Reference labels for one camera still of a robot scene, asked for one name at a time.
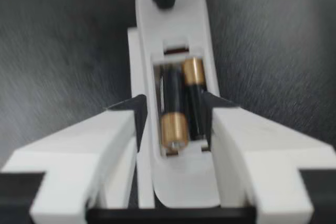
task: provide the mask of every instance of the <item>battery compartment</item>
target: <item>battery compartment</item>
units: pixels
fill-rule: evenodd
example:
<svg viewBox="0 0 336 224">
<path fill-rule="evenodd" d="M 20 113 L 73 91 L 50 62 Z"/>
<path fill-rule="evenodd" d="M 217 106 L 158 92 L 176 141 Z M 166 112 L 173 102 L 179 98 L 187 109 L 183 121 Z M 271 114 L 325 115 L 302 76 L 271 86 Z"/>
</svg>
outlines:
<svg viewBox="0 0 336 224">
<path fill-rule="evenodd" d="M 193 52 L 190 53 L 188 49 L 183 48 L 183 50 L 177 50 L 177 49 L 171 49 L 171 52 L 169 54 L 165 54 L 164 57 L 152 57 L 152 63 L 153 63 L 153 73 L 154 73 L 154 82 L 155 82 L 155 98 L 156 98 L 156 115 L 157 115 L 157 128 L 158 128 L 158 137 L 159 137 L 159 144 L 160 144 L 160 153 L 162 157 L 167 158 L 173 158 L 173 157 L 188 157 L 190 155 L 200 155 L 202 153 L 208 152 L 209 147 L 207 144 L 207 141 L 205 137 L 201 137 L 196 140 L 192 140 L 190 137 L 190 120 L 191 120 L 191 112 L 190 112 L 190 106 L 189 106 L 189 99 L 187 96 L 187 86 L 185 85 L 185 79 L 183 76 L 183 69 L 182 64 L 185 62 L 185 60 L 197 58 L 203 61 L 202 54 L 200 52 Z M 178 69 L 181 72 L 181 78 L 184 86 L 184 107 L 185 107 L 185 117 L 187 119 L 187 131 L 188 131 L 188 145 L 179 150 L 179 151 L 173 151 L 170 149 L 167 149 L 162 144 L 162 125 L 161 125 L 161 118 L 163 115 L 163 88 L 162 88 L 162 72 L 163 69 L 173 67 L 174 69 Z"/>
</svg>

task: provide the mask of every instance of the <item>white plastic base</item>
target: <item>white plastic base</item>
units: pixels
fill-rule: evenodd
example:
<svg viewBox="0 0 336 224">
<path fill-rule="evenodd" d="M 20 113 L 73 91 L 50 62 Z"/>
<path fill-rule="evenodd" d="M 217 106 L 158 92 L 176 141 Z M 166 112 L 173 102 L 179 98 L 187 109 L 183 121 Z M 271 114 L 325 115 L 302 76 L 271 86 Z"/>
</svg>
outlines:
<svg viewBox="0 0 336 224">
<path fill-rule="evenodd" d="M 143 148 L 149 152 L 150 168 L 158 199 L 170 208 L 206 208 L 219 205 L 212 155 L 202 152 L 206 141 L 191 142 L 179 156 L 165 157 L 160 152 L 159 116 L 156 107 L 153 66 L 186 57 L 202 57 L 207 89 L 218 95 L 208 14 L 205 0 L 176 0 L 173 10 L 161 11 L 152 0 L 136 0 L 137 25 L 142 60 L 130 55 L 131 72 L 143 72 L 144 79 L 132 77 L 133 87 L 145 83 L 149 134 Z M 164 56 L 164 50 L 187 46 L 189 54 Z M 144 172 L 148 167 L 138 167 Z"/>
<path fill-rule="evenodd" d="M 335 169 L 332 146 L 241 108 L 214 109 L 213 130 L 222 206 L 249 202 L 258 224 L 310 221 L 314 209 L 299 169 Z"/>
<path fill-rule="evenodd" d="M 127 206 L 134 135 L 133 111 L 105 111 L 17 149 L 2 172 L 45 173 L 30 209 L 34 223 L 85 224 L 98 190 L 100 205 Z"/>
</svg>

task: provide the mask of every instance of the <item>aa battery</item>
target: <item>aa battery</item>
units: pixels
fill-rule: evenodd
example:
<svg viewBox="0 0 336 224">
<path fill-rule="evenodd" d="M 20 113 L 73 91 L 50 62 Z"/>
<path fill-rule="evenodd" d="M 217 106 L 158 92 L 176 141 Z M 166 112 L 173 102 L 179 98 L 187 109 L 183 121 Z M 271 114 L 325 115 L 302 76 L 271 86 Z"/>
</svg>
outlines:
<svg viewBox="0 0 336 224">
<path fill-rule="evenodd" d="M 182 65 L 189 115 L 189 134 L 191 140 L 204 138 L 202 119 L 202 92 L 206 90 L 203 63 L 201 59 L 191 58 Z"/>
<path fill-rule="evenodd" d="M 162 68 L 160 89 L 161 143 L 170 151 L 179 151 L 188 144 L 188 126 L 183 75 L 178 67 Z"/>
</svg>

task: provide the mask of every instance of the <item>brushed metal surface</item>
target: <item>brushed metal surface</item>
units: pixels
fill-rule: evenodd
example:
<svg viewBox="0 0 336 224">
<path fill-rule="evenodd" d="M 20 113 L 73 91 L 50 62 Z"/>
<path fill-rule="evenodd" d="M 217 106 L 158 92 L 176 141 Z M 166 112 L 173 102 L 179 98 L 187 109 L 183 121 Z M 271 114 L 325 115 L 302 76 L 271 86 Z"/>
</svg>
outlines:
<svg viewBox="0 0 336 224">
<path fill-rule="evenodd" d="M 336 0 L 207 0 L 221 95 L 335 144 Z M 129 98 L 134 0 L 0 0 L 0 166 Z"/>
</svg>

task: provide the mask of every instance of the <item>white plastic device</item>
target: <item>white plastic device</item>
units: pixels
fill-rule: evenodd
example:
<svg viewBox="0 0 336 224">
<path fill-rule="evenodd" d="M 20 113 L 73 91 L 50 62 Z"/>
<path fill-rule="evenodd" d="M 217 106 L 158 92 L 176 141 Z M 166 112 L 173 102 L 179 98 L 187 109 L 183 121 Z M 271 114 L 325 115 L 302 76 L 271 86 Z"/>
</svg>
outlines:
<svg viewBox="0 0 336 224">
<path fill-rule="evenodd" d="M 130 54 L 131 72 L 144 73 L 131 78 L 132 87 L 145 83 L 148 101 L 148 153 L 154 191 L 167 207 L 215 207 L 219 196 L 212 156 L 202 152 L 206 141 L 190 142 L 178 156 L 161 155 L 159 116 L 155 97 L 153 67 L 197 56 L 203 59 L 207 89 L 219 95 L 214 65 L 208 13 L 205 0 L 176 0 L 172 11 L 162 11 L 152 0 L 136 0 L 137 25 L 141 54 Z M 187 47 L 189 53 L 165 56 L 167 49 Z"/>
</svg>

